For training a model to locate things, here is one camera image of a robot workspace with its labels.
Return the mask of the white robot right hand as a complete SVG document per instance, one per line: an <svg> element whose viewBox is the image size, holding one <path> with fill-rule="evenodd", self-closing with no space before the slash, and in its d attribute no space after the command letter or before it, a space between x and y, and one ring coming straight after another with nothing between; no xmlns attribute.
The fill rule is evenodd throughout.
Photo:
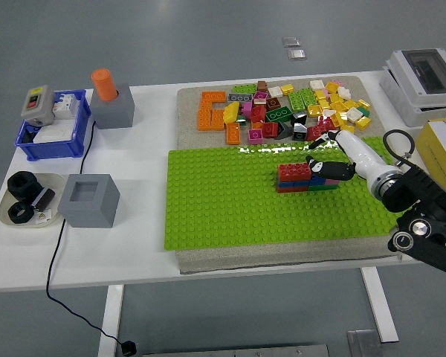
<svg viewBox="0 0 446 357"><path fill-rule="evenodd" d="M387 180L401 177L403 172L396 166L388 165L370 146L349 130L329 131L322 134L309 146L314 149L323 141L333 140L348 156L351 164L335 161L317 161L306 156L306 162L313 174L325 179L348 181L357 173L365 179L369 189Z"/></svg>

